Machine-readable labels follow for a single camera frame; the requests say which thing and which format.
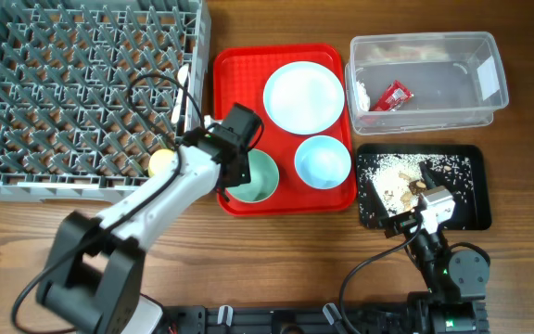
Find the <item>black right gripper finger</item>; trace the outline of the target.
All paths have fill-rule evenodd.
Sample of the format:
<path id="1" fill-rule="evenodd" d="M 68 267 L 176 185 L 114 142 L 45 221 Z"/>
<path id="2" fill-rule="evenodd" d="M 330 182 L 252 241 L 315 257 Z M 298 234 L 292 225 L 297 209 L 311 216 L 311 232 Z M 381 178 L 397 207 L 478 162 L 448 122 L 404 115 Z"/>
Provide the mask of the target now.
<path id="1" fill-rule="evenodd" d="M 424 180 L 424 183 L 426 185 L 426 188 L 428 190 L 431 190 L 433 188 L 436 188 L 439 186 L 439 181 L 435 178 L 435 176 L 432 174 L 431 170 L 427 167 L 427 164 L 425 161 L 421 161 L 419 163 L 420 171 L 422 178 Z"/>
<path id="2" fill-rule="evenodd" d="M 389 218 L 388 210 L 378 196 L 371 180 L 368 180 L 365 185 L 365 209 L 367 223 L 380 223 L 382 220 Z"/>

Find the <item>green bowl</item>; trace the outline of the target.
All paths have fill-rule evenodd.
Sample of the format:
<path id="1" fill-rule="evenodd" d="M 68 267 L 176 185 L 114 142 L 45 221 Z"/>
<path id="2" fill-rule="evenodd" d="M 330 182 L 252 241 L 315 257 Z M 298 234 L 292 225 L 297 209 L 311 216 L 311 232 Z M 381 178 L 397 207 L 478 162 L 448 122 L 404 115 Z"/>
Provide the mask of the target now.
<path id="1" fill-rule="evenodd" d="M 258 203 L 268 199 L 279 184 L 279 169 L 265 152 L 252 149 L 248 154 L 250 182 L 228 187 L 227 193 L 244 203 Z"/>

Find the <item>yellow plastic cup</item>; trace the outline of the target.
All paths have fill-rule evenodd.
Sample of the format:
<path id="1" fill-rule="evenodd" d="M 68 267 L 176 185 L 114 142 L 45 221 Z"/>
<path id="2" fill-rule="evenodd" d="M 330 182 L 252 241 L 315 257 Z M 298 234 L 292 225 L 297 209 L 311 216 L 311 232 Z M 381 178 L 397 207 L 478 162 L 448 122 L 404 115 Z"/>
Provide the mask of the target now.
<path id="1" fill-rule="evenodd" d="M 149 177 L 169 173 L 172 169 L 172 161 L 175 152 L 171 149 L 163 148 L 155 151 L 148 162 L 147 172 Z"/>

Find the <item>small light blue bowl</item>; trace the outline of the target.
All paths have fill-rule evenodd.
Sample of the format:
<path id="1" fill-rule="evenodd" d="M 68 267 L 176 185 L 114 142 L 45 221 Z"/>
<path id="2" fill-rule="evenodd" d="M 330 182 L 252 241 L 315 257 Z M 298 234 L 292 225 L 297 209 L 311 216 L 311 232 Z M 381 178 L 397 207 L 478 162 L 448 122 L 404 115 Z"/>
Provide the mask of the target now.
<path id="1" fill-rule="evenodd" d="M 315 135 L 297 148 L 294 167 L 304 184 L 327 190 L 340 186 L 349 177 L 351 156 L 343 143 L 334 137 Z"/>

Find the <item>large light blue plate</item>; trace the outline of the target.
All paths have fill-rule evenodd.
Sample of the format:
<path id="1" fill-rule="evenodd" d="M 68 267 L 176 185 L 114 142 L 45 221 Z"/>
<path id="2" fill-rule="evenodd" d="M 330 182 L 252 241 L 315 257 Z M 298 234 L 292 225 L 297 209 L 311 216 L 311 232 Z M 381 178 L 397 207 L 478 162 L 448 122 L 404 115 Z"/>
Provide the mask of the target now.
<path id="1" fill-rule="evenodd" d="M 327 67 L 295 61 L 269 77 L 262 102 L 279 128 L 294 135 L 315 135 L 330 128 L 341 116 L 345 94 L 341 81 Z"/>

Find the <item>white plastic spoon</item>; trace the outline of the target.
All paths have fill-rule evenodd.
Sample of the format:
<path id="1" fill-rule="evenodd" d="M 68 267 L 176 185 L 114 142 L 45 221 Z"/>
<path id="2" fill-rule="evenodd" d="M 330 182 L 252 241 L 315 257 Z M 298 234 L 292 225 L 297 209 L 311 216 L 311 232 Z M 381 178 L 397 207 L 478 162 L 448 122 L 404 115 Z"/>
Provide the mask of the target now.
<path id="1" fill-rule="evenodd" d="M 185 85 L 188 80 L 188 75 L 189 75 L 189 65 L 184 64 L 177 72 L 177 81 L 178 81 L 178 84 L 181 85 L 181 88 L 179 88 L 177 91 L 176 102 L 174 103 L 174 107 L 172 110 L 171 122 L 173 125 L 176 125 L 178 121 L 180 120 L 181 107 L 182 107 L 183 98 L 184 98 L 184 90 L 185 90 Z"/>

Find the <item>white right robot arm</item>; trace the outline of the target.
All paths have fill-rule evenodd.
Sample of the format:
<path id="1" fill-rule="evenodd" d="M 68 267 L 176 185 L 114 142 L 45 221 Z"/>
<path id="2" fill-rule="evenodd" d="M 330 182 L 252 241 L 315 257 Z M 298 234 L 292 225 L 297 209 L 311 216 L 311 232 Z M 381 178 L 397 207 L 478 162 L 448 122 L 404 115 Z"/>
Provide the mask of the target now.
<path id="1" fill-rule="evenodd" d="M 485 303 L 490 257 L 467 242 L 449 244 L 441 225 L 456 204 L 452 193 L 419 163 L 427 190 L 408 212 L 381 221 L 387 238 L 405 236 L 406 249 L 427 290 L 405 303 L 366 305 L 359 312 L 362 333 L 488 333 Z"/>

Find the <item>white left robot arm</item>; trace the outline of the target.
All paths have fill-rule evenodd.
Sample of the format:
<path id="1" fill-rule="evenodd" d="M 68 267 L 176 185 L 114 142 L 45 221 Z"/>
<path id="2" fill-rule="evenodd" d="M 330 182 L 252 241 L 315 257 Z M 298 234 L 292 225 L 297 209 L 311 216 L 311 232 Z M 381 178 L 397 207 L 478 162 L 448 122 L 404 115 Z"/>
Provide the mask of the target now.
<path id="1" fill-rule="evenodd" d="M 161 304 L 142 295 L 146 254 L 166 229 L 220 182 L 249 180 L 245 148 L 199 142 L 156 152 L 155 174 L 134 193 L 87 218 L 60 225 L 36 301 L 78 333 L 157 333 L 166 327 Z"/>

